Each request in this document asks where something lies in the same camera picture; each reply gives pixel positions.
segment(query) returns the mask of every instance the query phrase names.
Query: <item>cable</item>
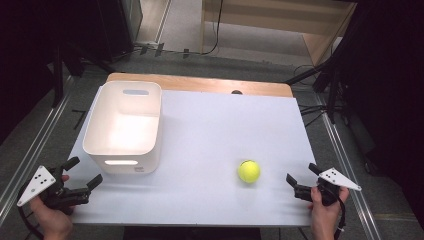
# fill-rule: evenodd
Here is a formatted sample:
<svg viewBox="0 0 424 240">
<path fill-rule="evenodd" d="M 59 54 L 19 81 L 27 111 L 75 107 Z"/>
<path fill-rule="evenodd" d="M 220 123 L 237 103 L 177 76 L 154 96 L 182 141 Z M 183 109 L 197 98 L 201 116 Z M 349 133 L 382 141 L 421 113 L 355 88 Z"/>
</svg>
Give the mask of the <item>cable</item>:
<svg viewBox="0 0 424 240">
<path fill-rule="evenodd" d="M 297 67 L 297 68 L 295 68 L 295 69 L 294 69 L 294 71 L 293 71 L 293 77 L 296 77 L 296 71 L 297 71 L 299 68 L 301 68 L 301 67 L 306 67 L 306 66 L 314 67 L 313 65 L 300 65 L 299 67 Z M 306 85 L 306 86 L 312 86 L 312 85 L 310 85 L 310 84 L 303 83 L 302 81 L 299 81 L 299 83 L 300 83 L 300 84 L 302 84 L 302 85 Z"/>
<path fill-rule="evenodd" d="M 299 67 L 295 68 L 293 71 L 293 77 L 296 77 L 296 71 L 301 67 L 312 67 L 312 69 L 315 70 L 314 65 L 300 65 Z"/>
<path fill-rule="evenodd" d="M 23 192 L 25 191 L 25 188 L 28 186 L 29 181 L 26 181 L 22 187 L 19 189 L 18 197 L 17 199 L 21 198 Z M 41 234 L 36 227 L 32 226 L 31 223 L 28 221 L 27 216 L 25 216 L 24 210 L 22 207 L 18 207 L 19 216 L 21 216 L 22 221 L 24 221 L 25 226 L 28 228 L 28 230 L 31 231 L 32 234 L 34 234 L 38 239 L 43 240 L 44 236 Z"/>
<path fill-rule="evenodd" d="M 299 107 L 313 107 L 313 106 L 309 106 L 309 105 L 302 105 L 302 104 L 297 104 L 297 106 L 299 106 Z"/>
<path fill-rule="evenodd" d="M 313 122 L 315 122 L 322 114 L 324 114 L 324 112 L 321 112 L 318 116 L 316 116 L 310 122 L 308 122 L 307 124 L 305 124 L 305 128 L 308 127 L 309 125 L 311 125 Z"/>
<path fill-rule="evenodd" d="M 80 118 L 78 119 L 77 123 L 74 126 L 74 130 L 76 130 L 78 128 L 78 126 L 81 124 L 81 122 L 84 119 L 85 115 L 87 114 L 87 111 L 72 109 L 72 112 L 81 113 Z"/>
<path fill-rule="evenodd" d="M 139 51 L 141 51 L 142 50 L 142 48 L 137 48 L 137 49 L 134 49 L 134 50 L 132 50 L 132 51 L 130 51 L 130 52 L 127 52 L 127 53 L 124 53 L 124 54 L 121 54 L 121 55 L 119 55 L 119 56 L 116 56 L 116 57 L 114 57 L 114 63 L 115 62 L 119 62 L 119 61 L 121 61 L 125 56 L 128 56 L 128 55 L 131 55 L 131 54 L 133 54 L 133 53 L 135 53 L 135 52 L 139 52 Z"/>
<path fill-rule="evenodd" d="M 180 51 L 163 50 L 163 49 L 162 50 L 157 50 L 155 48 L 150 48 L 150 47 L 147 47 L 147 50 L 159 51 L 159 52 L 166 52 L 166 53 L 176 53 L 176 54 L 183 54 L 183 55 L 200 55 L 200 56 L 208 55 L 208 54 L 212 53 L 216 49 L 216 47 L 218 46 L 218 42 L 219 42 L 219 25 L 221 23 L 221 15 L 222 15 L 222 5 L 223 5 L 223 3 L 224 3 L 224 0 L 221 0 L 221 5 L 219 7 L 218 23 L 217 23 L 217 27 L 216 27 L 216 34 L 215 34 L 215 27 L 213 25 L 214 34 L 216 36 L 215 45 L 213 46 L 213 48 L 209 52 L 205 52 L 205 53 L 201 53 L 201 52 L 180 52 Z"/>
<path fill-rule="evenodd" d="M 28 215 L 26 215 L 25 216 L 25 218 L 29 218 L 29 217 L 31 217 L 31 215 L 33 215 L 34 214 L 34 212 L 30 212 Z"/>
<path fill-rule="evenodd" d="M 297 229 L 299 229 L 299 232 L 300 232 L 300 234 L 302 234 L 303 238 L 304 238 L 305 240 L 308 240 L 308 237 L 307 237 L 307 236 L 306 236 L 306 234 L 303 232 L 302 228 L 301 228 L 301 227 L 298 227 Z"/>
<path fill-rule="evenodd" d="M 24 238 L 24 240 L 28 240 L 30 237 L 31 237 L 31 235 L 32 234 L 34 234 L 33 232 L 29 232 L 27 235 L 26 235 L 26 237 Z"/>
<path fill-rule="evenodd" d="M 337 230 L 334 233 L 334 240 L 339 239 L 340 233 L 343 232 L 343 228 L 346 226 L 346 206 L 344 205 L 343 201 L 340 199 L 340 197 L 335 195 L 332 191 L 330 191 L 328 188 L 321 186 L 322 189 L 324 189 L 327 193 L 329 193 L 332 197 L 336 198 L 337 201 L 340 203 L 340 208 L 342 209 L 342 216 L 340 217 L 339 225 L 337 226 Z"/>
<path fill-rule="evenodd" d="M 328 110 L 326 105 L 316 105 L 316 106 L 305 106 L 305 105 L 303 105 L 301 107 L 304 107 L 304 109 L 300 110 L 300 113 L 301 113 L 302 116 L 310 114 L 310 113 L 314 113 L 314 112 L 320 111 L 320 110 L 322 110 L 322 111 Z M 343 108 L 344 108 L 344 106 L 334 106 L 334 110 L 337 110 L 337 111 L 343 111 Z"/>
<path fill-rule="evenodd" d="M 214 34 L 214 36 L 215 36 L 215 38 L 216 38 L 216 41 L 218 42 L 218 35 L 217 35 L 217 31 L 215 30 L 215 22 L 212 22 L 212 30 L 213 30 L 213 34 Z M 215 56 L 217 56 L 218 55 L 218 53 L 219 53 L 219 46 L 217 46 L 218 47 L 218 51 L 215 53 Z"/>
</svg>

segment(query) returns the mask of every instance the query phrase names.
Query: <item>white table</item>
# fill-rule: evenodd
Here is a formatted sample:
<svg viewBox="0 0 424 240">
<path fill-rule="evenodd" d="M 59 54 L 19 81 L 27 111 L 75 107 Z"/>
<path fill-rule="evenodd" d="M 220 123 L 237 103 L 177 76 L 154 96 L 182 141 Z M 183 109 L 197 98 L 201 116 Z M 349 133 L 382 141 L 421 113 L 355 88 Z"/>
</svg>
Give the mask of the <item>white table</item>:
<svg viewBox="0 0 424 240">
<path fill-rule="evenodd" d="M 308 203 L 285 181 L 317 179 L 296 99 L 188 91 L 163 91 L 163 139 L 157 170 L 147 175 L 104 173 L 82 150 L 90 113 L 70 157 L 69 188 L 98 173 L 103 183 L 90 202 L 77 206 L 75 223 L 148 226 L 306 226 Z M 242 182 L 238 165 L 261 166 L 254 184 Z"/>
</svg>

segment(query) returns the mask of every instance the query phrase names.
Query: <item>storage bin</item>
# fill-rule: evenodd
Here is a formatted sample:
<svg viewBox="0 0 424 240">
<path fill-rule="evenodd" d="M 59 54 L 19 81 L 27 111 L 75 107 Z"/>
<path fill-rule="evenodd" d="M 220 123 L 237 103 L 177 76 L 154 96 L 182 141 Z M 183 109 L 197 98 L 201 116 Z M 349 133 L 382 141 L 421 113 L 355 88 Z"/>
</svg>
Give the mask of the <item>storage bin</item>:
<svg viewBox="0 0 424 240">
<path fill-rule="evenodd" d="M 159 164 L 161 96 L 156 83 L 107 82 L 88 122 L 83 149 L 107 173 L 150 173 Z"/>
</svg>

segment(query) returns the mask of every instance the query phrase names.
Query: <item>yellow ball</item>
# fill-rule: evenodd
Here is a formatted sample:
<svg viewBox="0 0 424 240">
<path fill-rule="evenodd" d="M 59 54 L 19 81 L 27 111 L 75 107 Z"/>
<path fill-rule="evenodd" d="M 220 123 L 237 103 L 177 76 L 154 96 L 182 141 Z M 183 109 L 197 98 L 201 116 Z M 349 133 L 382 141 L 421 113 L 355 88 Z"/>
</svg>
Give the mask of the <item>yellow ball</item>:
<svg viewBox="0 0 424 240">
<path fill-rule="evenodd" d="M 238 174 L 241 180 L 247 183 L 254 183 L 261 175 L 261 168 L 255 161 L 247 160 L 238 167 Z"/>
</svg>

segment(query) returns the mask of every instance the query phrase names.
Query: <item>metal frame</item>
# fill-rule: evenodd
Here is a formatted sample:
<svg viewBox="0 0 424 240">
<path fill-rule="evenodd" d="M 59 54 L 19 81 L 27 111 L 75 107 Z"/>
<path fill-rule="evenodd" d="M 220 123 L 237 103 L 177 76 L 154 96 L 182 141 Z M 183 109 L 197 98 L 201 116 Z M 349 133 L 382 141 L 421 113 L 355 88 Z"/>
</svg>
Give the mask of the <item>metal frame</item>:
<svg viewBox="0 0 424 240">
<path fill-rule="evenodd" d="M 320 94 L 317 94 L 316 97 L 318 104 L 325 104 L 325 100 Z M 355 173 L 353 172 L 352 166 L 350 165 L 349 157 L 346 153 L 346 150 L 344 149 L 336 126 L 331 123 L 330 118 L 325 113 L 323 114 L 323 120 L 328 132 L 328 136 L 330 137 L 331 143 L 333 144 L 334 152 L 336 153 L 337 159 L 339 160 L 342 173 L 360 185 L 358 179 L 355 176 Z M 356 210 L 358 211 L 358 216 L 362 222 L 362 226 L 364 227 L 367 238 L 370 240 L 382 239 L 380 231 L 378 230 L 377 224 L 374 220 L 374 216 L 371 213 L 362 191 L 350 191 L 350 195 L 352 196 L 353 203 L 355 204 Z"/>
<path fill-rule="evenodd" d="M 17 168 L 15 174 L 10 180 L 9 184 L 3 191 L 0 197 L 0 227 L 3 225 L 7 215 L 9 214 L 12 206 L 16 204 L 16 197 L 20 186 L 28 179 L 30 173 L 40 156 L 41 151 L 43 150 L 44 145 L 50 137 L 53 129 L 56 126 L 57 121 L 62 115 L 63 109 L 69 100 L 69 95 L 75 86 L 76 80 L 74 77 L 69 76 L 65 82 L 64 86 L 64 96 L 62 100 L 58 103 L 56 108 L 50 110 L 49 115 L 46 118 L 46 121 L 43 123 L 40 131 L 32 142 L 28 152 L 25 154 L 24 158 L 21 161 L 21 164 Z"/>
</svg>

